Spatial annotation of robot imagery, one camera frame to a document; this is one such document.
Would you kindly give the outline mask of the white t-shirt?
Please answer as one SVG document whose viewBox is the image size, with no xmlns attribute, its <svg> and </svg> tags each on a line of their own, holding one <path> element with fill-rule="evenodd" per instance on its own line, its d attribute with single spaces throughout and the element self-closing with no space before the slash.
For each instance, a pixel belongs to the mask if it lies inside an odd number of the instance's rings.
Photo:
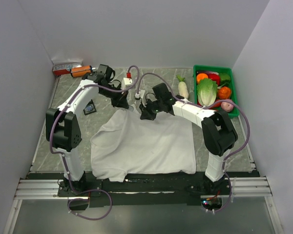
<svg viewBox="0 0 293 234">
<path fill-rule="evenodd" d="M 167 113 L 141 120 L 136 109 L 118 110 L 90 142 L 97 179 L 123 182 L 127 174 L 196 172 L 192 123 Z"/>
</svg>

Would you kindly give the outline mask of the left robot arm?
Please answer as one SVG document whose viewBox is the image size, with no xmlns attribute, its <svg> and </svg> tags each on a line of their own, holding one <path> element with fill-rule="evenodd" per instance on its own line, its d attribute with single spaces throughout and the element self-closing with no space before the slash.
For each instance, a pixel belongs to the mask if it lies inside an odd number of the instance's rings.
<svg viewBox="0 0 293 234">
<path fill-rule="evenodd" d="M 84 169 L 78 153 L 82 141 L 78 118 L 96 95 L 110 99 L 113 107 L 129 108 L 127 95 L 133 84 L 131 74 L 127 73 L 118 86 L 112 83 L 114 76 L 115 71 L 111 67 L 99 65 L 95 72 L 84 74 L 77 89 L 63 104 L 46 111 L 45 130 L 50 152 L 61 156 L 64 177 L 72 181 L 69 190 L 76 196 L 83 195 L 87 190 L 86 182 L 82 181 Z"/>
</svg>

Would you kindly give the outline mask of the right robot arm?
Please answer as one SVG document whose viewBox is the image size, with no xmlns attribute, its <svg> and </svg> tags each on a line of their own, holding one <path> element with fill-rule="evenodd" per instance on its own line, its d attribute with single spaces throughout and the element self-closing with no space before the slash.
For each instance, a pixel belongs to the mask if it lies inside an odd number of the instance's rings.
<svg viewBox="0 0 293 234">
<path fill-rule="evenodd" d="M 139 105 L 140 119 L 155 120 L 160 112 L 182 117 L 199 126 L 203 131 L 205 146 L 209 152 L 208 165 L 204 181 L 204 190 L 215 194 L 221 188 L 220 179 L 224 176 L 225 157 L 227 157 L 235 142 L 237 132 L 226 111 L 209 110 L 194 105 L 185 97 L 174 96 L 164 83 L 153 88 L 155 100 L 146 98 Z"/>
</svg>

